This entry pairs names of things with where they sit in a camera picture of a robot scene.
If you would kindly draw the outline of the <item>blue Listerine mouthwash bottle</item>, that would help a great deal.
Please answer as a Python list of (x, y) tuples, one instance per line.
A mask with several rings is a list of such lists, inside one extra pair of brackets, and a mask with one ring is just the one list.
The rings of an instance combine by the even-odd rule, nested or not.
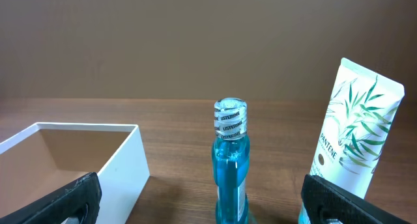
[(212, 169), (217, 186), (216, 222), (248, 222), (246, 177), (250, 166), (247, 103), (224, 98), (214, 104)]

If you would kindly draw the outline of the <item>white cardboard box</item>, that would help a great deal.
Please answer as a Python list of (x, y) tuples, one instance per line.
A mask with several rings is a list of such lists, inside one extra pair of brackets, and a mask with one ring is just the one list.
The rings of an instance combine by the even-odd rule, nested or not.
[(95, 172), (98, 223), (125, 223), (150, 171), (136, 124), (36, 122), (1, 143), (1, 216)]

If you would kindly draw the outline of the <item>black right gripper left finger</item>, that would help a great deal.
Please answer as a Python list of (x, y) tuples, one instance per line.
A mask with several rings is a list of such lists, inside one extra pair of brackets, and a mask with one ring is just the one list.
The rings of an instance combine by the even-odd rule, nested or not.
[(1, 218), (1, 224), (95, 224), (102, 198), (96, 172), (90, 172)]

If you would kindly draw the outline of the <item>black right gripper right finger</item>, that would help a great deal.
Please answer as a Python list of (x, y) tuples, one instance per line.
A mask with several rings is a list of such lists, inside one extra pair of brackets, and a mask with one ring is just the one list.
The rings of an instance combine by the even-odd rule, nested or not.
[(318, 175), (306, 175), (302, 202), (312, 224), (409, 224)]

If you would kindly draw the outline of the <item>white Pantene tube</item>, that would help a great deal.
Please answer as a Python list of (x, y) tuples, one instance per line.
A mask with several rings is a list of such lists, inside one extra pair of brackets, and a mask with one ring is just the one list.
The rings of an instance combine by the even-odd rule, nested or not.
[(402, 84), (343, 58), (309, 173), (363, 199), (404, 95)]

